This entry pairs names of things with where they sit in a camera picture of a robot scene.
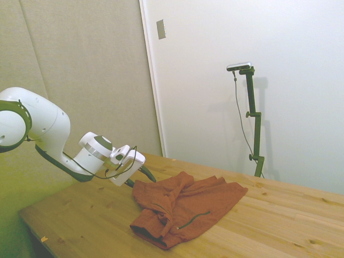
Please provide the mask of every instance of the wood grain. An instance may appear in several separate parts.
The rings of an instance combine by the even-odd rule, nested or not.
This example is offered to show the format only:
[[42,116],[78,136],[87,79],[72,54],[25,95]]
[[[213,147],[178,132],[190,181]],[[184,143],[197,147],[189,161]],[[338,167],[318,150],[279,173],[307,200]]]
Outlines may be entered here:
[[[94,178],[19,212],[55,257],[344,257],[344,196],[145,154],[163,180],[181,171],[201,180],[223,176],[249,190],[197,239],[161,250],[132,233],[141,208],[132,189]],[[149,180],[137,172],[133,180]]]

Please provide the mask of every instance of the black cable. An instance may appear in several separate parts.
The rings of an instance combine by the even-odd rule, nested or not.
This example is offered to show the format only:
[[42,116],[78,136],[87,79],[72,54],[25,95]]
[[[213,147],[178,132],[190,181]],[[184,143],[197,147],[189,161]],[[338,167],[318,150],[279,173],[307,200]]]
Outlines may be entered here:
[[[134,161],[135,161],[135,159],[136,159],[136,153],[137,153],[137,146],[135,146],[135,147],[133,147],[133,148],[131,148],[129,151],[131,151],[131,150],[135,150],[135,154],[134,154]],[[85,170],[87,173],[90,173],[91,175],[93,175],[93,176],[95,176],[95,177],[97,177],[97,178],[99,178],[99,179],[110,179],[110,178],[113,178],[113,177],[117,177],[117,176],[119,176],[119,175],[121,175],[121,174],[123,174],[123,173],[126,173],[126,172],[128,172],[132,167],[133,167],[133,165],[134,165],[134,161],[131,163],[131,165],[129,166],[129,168],[127,168],[126,170],[124,170],[124,171],[122,171],[121,173],[118,173],[118,174],[115,174],[115,175],[113,175],[113,176],[109,176],[109,177],[107,177],[106,175],[105,175],[105,177],[100,177],[100,176],[97,176],[96,174],[94,174],[94,173],[92,173],[92,172],[90,172],[90,171],[88,171],[87,169],[85,169],[83,166],[81,166],[78,162],[76,162],[72,157],[70,157],[67,153],[65,153],[65,152],[62,152],[65,156],[67,156],[67,157],[69,157],[71,160],[73,160],[79,167],[81,167],[83,170]]]
[[241,118],[241,112],[240,112],[240,108],[239,108],[239,102],[238,102],[238,94],[237,94],[237,77],[235,76],[235,71],[232,71],[233,75],[234,75],[234,83],[235,83],[235,100],[236,100],[236,106],[238,107],[238,112],[239,112],[239,118],[240,118],[240,125],[241,125],[241,130],[242,130],[242,134],[243,134],[243,137],[245,138],[245,141],[248,145],[248,148],[251,152],[251,155],[253,156],[253,152],[252,152],[252,149],[251,149],[251,146],[250,144],[248,143],[248,140],[246,138],[246,134],[245,134],[245,131],[243,130],[243,125],[242,125],[242,118]]

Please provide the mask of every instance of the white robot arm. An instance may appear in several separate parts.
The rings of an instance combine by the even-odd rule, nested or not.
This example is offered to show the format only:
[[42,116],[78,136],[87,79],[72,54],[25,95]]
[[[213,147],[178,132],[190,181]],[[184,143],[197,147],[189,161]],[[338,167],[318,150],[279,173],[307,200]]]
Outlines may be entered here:
[[143,167],[145,157],[136,148],[125,145],[116,149],[107,138],[92,132],[81,138],[82,149],[72,159],[63,152],[69,133],[69,117],[49,100],[23,88],[0,92],[0,153],[30,138],[42,157],[80,182],[91,180],[105,168],[108,173],[104,179],[117,186],[138,169],[155,182],[154,176]]

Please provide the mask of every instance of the white wall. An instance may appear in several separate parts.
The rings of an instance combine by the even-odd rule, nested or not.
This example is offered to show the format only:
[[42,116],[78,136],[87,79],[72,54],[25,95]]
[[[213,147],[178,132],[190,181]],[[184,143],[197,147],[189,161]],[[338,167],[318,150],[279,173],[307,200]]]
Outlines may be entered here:
[[[344,194],[344,3],[142,0],[142,6],[167,157],[254,174],[226,71],[251,61],[265,177]],[[161,19],[167,37],[159,40]],[[238,79],[243,115],[244,79]],[[243,122],[253,144],[254,119]]]

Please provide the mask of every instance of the wall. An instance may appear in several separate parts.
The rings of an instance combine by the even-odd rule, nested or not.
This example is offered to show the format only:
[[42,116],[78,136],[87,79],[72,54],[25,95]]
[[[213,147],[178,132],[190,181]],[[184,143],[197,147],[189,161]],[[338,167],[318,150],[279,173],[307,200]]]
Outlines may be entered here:
[[[226,71],[251,61],[265,177],[344,194],[343,3],[142,0],[141,8],[167,157],[254,174]],[[254,119],[243,126],[253,144]]]
[[[68,154],[93,131],[161,155],[138,2],[4,0],[0,49],[0,91],[23,87],[61,107]],[[0,256],[35,257],[17,212],[75,180],[32,142],[1,154],[0,170]]]

